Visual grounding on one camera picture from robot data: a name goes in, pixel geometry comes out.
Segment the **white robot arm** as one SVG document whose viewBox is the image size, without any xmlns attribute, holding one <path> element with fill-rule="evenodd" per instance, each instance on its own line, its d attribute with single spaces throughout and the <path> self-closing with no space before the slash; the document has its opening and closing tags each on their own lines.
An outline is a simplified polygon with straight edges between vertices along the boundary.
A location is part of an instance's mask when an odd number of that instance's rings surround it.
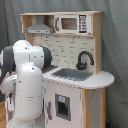
<svg viewBox="0 0 128 128">
<path fill-rule="evenodd" d="M 0 53 L 0 91 L 6 96 L 6 128 L 39 128 L 43 109 L 42 69 L 51 65 L 48 48 L 19 40 Z"/>
</svg>

